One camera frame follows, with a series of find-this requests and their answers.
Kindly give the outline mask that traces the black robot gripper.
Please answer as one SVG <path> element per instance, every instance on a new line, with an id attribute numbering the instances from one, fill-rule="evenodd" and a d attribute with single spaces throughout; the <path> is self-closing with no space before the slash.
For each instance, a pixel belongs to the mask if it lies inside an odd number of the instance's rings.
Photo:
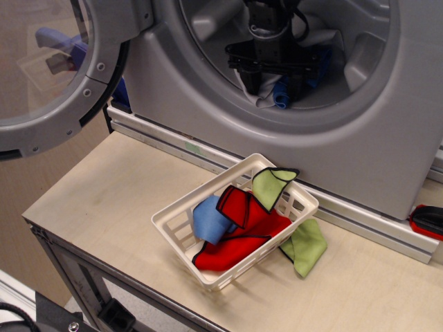
<path id="1" fill-rule="evenodd" d="M 303 96 L 305 76 L 314 78 L 320 72 L 320 56 L 288 35 L 229 44 L 225 51 L 229 67 L 239 73 L 247 92 L 252 95 L 259 93 L 263 73 L 288 75 L 289 101 L 296 102 Z"/>

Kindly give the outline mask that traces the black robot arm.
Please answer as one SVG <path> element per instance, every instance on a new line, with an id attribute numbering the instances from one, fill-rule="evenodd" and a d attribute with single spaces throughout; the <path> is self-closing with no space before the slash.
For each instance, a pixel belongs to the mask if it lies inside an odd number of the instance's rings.
<path id="1" fill-rule="evenodd" d="M 225 47 L 228 65 L 237 71 L 248 93 L 257 94 L 264 73 L 287 78 L 290 101 L 296 100 L 306 79 L 320 73 L 320 56 L 300 42 L 309 34 L 299 1 L 245 1 L 252 39 Z"/>

